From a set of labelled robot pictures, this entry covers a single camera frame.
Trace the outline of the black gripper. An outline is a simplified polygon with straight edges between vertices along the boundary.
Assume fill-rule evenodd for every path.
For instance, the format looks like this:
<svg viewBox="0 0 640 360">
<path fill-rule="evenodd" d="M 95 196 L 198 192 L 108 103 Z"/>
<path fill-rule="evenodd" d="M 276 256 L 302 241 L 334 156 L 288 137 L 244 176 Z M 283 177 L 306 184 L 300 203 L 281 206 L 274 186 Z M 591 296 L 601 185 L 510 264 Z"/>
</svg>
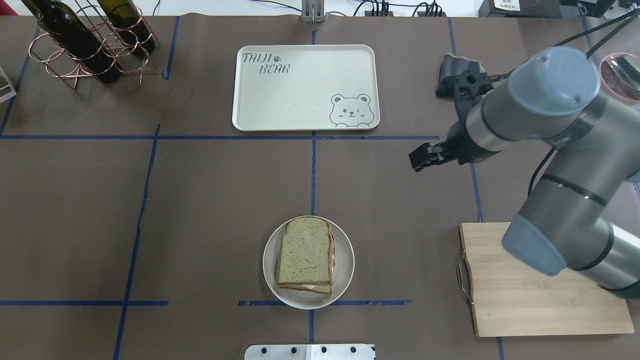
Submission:
<svg viewBox="0 0 640 360">
<path fill-rule="evenodd" d="M 489 158 L 489 151 L 471 139 L 462 121 L 456 121 L 450 127 L 445 141 L 420 145 L 408 157 L 412 169 L 419 173 L 426 167 L 441 166 L 454 160 L 459 165 L 478 164 Z"/>
</svg>

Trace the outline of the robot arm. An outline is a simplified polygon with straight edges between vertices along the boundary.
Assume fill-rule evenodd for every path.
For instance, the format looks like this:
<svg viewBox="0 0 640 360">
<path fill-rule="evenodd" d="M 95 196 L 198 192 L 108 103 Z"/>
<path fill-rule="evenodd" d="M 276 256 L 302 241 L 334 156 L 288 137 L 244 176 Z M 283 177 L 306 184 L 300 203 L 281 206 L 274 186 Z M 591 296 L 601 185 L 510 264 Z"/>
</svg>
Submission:
<svg viewBox="0 0 640 360">
<path fill-rule="evenodd" d="M 601 289 L 639 303 L 639 238 L 602 218 L 624 182 L 639 181 L 639 113 L 601 91 L 586 54 L 549 47 L 496 88 L 477 65 L 446 55 L 439 97 L 457 112 L 446 140 L 409 154 L 413 170 L 451 161 L 477 164 L 537 136 L 555 156 L 502 237 L 503 248 L 547 276 L 569 268 Z"/>
</svg>

